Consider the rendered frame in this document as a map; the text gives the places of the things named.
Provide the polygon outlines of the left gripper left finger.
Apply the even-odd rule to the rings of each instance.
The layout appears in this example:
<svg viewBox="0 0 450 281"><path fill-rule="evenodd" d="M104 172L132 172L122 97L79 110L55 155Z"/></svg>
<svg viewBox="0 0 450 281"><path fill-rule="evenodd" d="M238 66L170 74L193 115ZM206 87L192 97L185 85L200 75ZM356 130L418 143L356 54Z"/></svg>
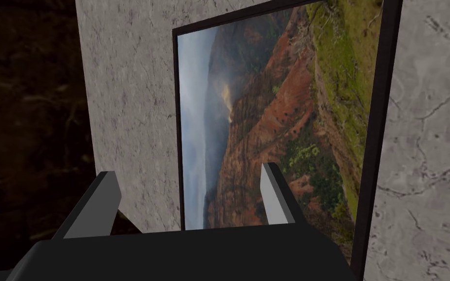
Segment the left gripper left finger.
<svg viewBox="0 0 450 281"><path fill-rule="evenodd" d="M111 235L122 194L113 170L100 172L53 239Z"/></svg>

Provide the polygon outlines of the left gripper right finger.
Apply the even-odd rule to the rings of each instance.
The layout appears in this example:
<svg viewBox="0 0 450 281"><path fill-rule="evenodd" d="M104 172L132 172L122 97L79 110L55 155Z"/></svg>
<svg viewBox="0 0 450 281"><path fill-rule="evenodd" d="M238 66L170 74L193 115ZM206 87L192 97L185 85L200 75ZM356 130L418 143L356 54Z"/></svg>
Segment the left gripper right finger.
<svg viewBox="0 0 450 281"><path fill-rule="evenodd" d="M304 215L279 166L262 164L260 190L269 225L304 223Z"/></svg>

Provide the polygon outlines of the black framed landscape picture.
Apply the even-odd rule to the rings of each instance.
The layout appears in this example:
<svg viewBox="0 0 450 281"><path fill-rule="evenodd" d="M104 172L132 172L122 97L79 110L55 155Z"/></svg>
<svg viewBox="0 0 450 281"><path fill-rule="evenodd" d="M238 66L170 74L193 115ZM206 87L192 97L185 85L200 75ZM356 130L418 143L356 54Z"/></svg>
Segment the black framed landscape picture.
<svg viewBox="0 0 450 281"><path fill-rule="evenodd" d="M172 31L181 229L266 225L262 164L363 281L403 0L271 0Z"/></svg>

